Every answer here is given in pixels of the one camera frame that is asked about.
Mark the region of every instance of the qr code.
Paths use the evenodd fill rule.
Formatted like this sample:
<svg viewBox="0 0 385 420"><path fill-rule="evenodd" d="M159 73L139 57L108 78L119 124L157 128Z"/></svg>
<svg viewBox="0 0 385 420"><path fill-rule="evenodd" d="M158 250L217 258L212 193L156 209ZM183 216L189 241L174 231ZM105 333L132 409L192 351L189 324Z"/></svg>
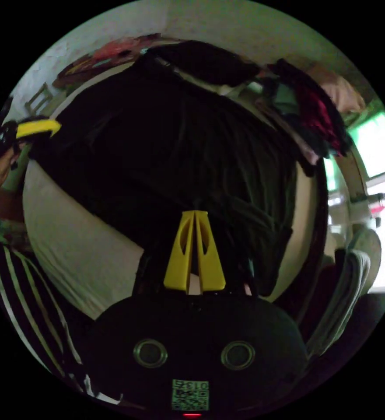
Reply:
<svg viewBox="0 0 385 420"><path fill-rule="evenodd" d="M180 411L207 411L209 383L206 381L172 381L172 409Z"/></svg>

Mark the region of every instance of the wall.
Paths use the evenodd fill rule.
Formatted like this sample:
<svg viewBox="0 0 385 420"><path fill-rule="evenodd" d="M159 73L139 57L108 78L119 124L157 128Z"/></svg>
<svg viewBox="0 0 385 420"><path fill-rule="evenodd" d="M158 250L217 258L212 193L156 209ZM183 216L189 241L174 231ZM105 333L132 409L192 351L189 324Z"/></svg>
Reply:
<svg viewBox="0 0 385 420"><path fill-rule="evenodd" d="M51 46L13 89L7 117L21 119L27 102L42 86L75 59L123 36L162 32L164 35L206 41L241 53L260 65L281 57L305 56L323 62L346 77L365 99L374 94L369 83L332 43L302 22L248 0L141 0L109 10L80 25ZM15 189L27 163L22 154L17 171L7 179Z"/></svg>
<svg viewBox="0 0 385 420"><path fill-rule="evenodd" d="M306 24L248 0L172 0L167 36L197 39L242 53L260 65L289 55L318 60L370 100L374 91L355 65Z"/></svg>
<svg viewBox="0 0 385 420"><path fill-rule="evenodd" d="M77 58L90 53L107 42L125 36L140 36L162 32L166 26L170 0L141 0L111 9L69 32L29 68L12 91L12 107L6 118L22 119L27 115L25 102L31 99L43 83L51 85L57 74ZM3 187L15 190L28 162L26 153L7 178Z"/></svg>

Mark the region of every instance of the white mattress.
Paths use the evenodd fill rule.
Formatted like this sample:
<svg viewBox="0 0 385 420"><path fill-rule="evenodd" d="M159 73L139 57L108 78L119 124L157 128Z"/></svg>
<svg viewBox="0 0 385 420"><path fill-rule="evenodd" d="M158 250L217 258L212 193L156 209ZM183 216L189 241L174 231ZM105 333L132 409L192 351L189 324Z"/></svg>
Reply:
<svg viewBox="0 0 385 420"><path fill-rule="evenodd" d="M73 92L57 108L57 117L84 89L121 72L129 65L108 70ZM258 116L247 95L224 92ZM316 180L304 175L297 164L297 194L293 234L271 296L274 301L292 283L308 256L316 209ZM86 315L96 319L112 304L131 295L143 250L124 235L96 218L69 197L34 161L30 161L23 192L28 236L39 263L60 293ZM200 292L192 276L190 293Z"/></svg>

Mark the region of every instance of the striped shirt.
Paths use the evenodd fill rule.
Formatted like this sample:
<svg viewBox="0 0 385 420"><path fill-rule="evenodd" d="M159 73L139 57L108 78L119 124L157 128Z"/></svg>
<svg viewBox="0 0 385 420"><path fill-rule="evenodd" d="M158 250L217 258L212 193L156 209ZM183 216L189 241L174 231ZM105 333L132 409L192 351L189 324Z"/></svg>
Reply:
<svg viewBox="0 0 385 420"><path fill-rule="evenodd" d="M0 242L0 306L31 355L72 389L130 406L92 389L56 293L35 256Z"/></svg>

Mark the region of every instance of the human hand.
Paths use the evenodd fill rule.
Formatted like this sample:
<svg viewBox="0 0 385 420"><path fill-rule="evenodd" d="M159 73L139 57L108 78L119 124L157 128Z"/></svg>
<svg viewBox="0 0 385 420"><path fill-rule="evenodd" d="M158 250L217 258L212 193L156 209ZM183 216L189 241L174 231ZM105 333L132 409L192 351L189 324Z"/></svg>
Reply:
<svg viewBox="0 0 385 420"><path fill-rule="evenodd" d="M19 144L20 150L26 146L26 143ZM6 180L10 172L10 167L15 163L20 156L20 153L15 154L11 147L1 158L0 158L0 187Z"/></svg>

